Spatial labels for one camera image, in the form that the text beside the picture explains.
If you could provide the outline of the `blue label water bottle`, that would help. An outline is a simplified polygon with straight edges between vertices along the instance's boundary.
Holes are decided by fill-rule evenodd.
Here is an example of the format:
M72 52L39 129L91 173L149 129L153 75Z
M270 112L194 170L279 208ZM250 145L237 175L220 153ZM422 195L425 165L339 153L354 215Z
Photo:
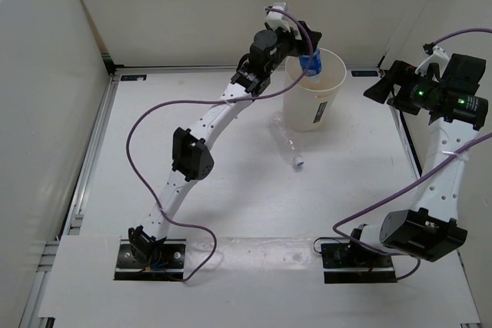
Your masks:
M319 78L322 72L321 51L317 48L312 56L302 55L298 57L301 70L307 78Z

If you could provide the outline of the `clear plastic bottle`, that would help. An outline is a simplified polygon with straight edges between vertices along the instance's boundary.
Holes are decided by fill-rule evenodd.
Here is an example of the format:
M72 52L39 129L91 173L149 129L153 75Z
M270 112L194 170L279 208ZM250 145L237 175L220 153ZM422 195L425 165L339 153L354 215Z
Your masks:
M294 134L286 125L280 111L271 114L268 119L268 129L284 162L295 171L300 171L304 166L304 159L294 142Z

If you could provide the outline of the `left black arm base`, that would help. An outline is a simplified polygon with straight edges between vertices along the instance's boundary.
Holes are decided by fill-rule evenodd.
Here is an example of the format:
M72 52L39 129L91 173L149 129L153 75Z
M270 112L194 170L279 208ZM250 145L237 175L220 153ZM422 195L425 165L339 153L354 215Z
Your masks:
M166 240L150 258L135 257L128 240L120 242L114 280L176 282L184 278L186 239Z

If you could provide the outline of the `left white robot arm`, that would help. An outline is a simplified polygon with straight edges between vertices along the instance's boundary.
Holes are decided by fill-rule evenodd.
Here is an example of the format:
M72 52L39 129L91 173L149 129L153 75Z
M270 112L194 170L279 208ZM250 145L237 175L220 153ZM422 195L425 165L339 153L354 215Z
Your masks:
M322 34L300 21L298 28L266 25L255 34L250 51L243 55L236 72L217 101L189 128L173 133L171 171L153 209L137 227L128 230L131 252L147 267L163 261L162 245L174 216L188 192L212 171L211 149L223 130L253 101L264 98L271 75L288 57L308 56L315 51Z

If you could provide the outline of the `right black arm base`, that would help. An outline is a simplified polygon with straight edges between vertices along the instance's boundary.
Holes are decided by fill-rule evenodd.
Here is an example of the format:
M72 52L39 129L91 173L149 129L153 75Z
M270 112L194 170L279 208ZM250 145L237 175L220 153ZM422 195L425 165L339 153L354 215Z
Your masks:
M396 283L391 257L366 250L349 240L319 237L314 252L321 256L325 284Z

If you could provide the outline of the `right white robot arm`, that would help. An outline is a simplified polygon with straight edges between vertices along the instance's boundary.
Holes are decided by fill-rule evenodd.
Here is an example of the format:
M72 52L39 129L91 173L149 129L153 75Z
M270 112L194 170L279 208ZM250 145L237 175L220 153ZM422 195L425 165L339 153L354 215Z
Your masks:
M416 115L427 111L429 145L421 178L409 186L412 201L376 226L362 224L345 247L349 263L361 267L374 253L399 253L434 262L461 247L467 231L457 223L457 200L467 150L477 140L488 101L476 95L486 61L448 55L434 47L417 67L396 60L366 98Z

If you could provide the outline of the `cream plastic bin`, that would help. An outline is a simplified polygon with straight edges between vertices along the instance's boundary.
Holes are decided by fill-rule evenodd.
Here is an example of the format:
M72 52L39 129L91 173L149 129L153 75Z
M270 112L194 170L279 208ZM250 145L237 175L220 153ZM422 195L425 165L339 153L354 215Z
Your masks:
M321 127L347 77L343 60L332 51L319 48L311 67L318 73L306 74L295 83L307 63L307 57L289 57L285 62L284 85L292 88L283 93L282 112L286 124L296 131L314 131Z

